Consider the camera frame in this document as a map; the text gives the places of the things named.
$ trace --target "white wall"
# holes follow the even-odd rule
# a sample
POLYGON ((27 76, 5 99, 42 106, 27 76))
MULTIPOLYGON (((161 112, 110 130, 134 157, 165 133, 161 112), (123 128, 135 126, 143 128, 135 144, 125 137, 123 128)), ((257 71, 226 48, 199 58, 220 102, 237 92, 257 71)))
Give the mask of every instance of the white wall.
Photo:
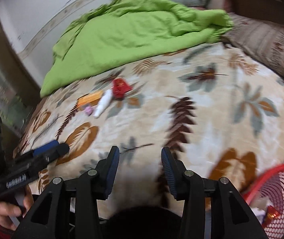
POLYGON ((77 0, 0 0, 0 21, 8 40, 26 69, 41 86, 52 66, 52 47, 74 19, 111 0, 93 0, 79 5, 61 17, 77 0))

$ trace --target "hand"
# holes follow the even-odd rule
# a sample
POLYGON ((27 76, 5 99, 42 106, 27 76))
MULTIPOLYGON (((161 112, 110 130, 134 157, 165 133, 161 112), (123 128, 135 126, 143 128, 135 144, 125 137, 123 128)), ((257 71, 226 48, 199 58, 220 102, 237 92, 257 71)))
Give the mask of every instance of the hand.
POLYGON ((25 187, 25 194, 26 195, 23 200, 23 205, 26 210, 24 213, 21 213, 21 209, 18 206, 0 201, 0 225, 2 227, 13 231, 17 229, 17 227, 12 223, 9 216, 19 217, 23 215, 24 217, 34 203, 31 189, 28 185, 25 187))

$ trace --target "metal screw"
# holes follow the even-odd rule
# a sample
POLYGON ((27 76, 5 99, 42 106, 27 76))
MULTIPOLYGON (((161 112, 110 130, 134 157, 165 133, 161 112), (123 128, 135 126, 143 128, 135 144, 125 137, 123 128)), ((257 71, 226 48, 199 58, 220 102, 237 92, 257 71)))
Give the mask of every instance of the metal screw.
POLYGON ((184 174, 185 174, 186 176, 191 177, 191 176, 193 176, 193 175, 194 175, 194 172, 193 172, 193 171, 191 171, 191 170, 186 170, 186 171, 184 172, 184 174))
POLYGON ((91 170, 89 170, 88 171, 88 175, 90 175, 90 176, 94 176, 94 175, 96 175, 98 172, 95 170, 95 169, 91 169, 91 170))
POLYGON ((223 184, 227 184, 229 182, 229 179, 227 179, 226 177, 222 177, 222 178, 220 178, 220 181, 223 184))
POLYGON ((55 177, 54 179, 53 179, 53 183, 54 184, 59 184, 61 182, 61 178, 60 177, 55 177))

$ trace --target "red wastebasket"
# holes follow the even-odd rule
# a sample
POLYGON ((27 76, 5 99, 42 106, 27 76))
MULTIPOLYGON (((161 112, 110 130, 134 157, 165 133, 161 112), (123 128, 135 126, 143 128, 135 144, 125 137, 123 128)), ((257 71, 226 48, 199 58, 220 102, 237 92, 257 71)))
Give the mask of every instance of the red wastebasket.
POLYGON ((261 197, 268 196, 280 216, 265 228, 270 239, 281 238, 284 235, 284 164, 268 170, 251 186, 249 192, 243 195, 250 204, 257 192, 261 197))

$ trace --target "red wrapper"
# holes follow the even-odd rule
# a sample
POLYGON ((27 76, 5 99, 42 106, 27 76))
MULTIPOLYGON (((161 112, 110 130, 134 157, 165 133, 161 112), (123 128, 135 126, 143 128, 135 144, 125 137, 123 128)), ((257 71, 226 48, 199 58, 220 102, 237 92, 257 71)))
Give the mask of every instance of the red wrapper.
POLYGON ((280 213, 273 206, 268 206, 264 221, 262 223, 262 227, 267 227, 273 221, 274 218, 278 218, 279 216, 280 213))
POLYGON ((129 86, 124 79, 117 78, 113 80, 113 95, 117 99, 123 99, 124 94, 128 91, 132 90, 132 87, 129 86))

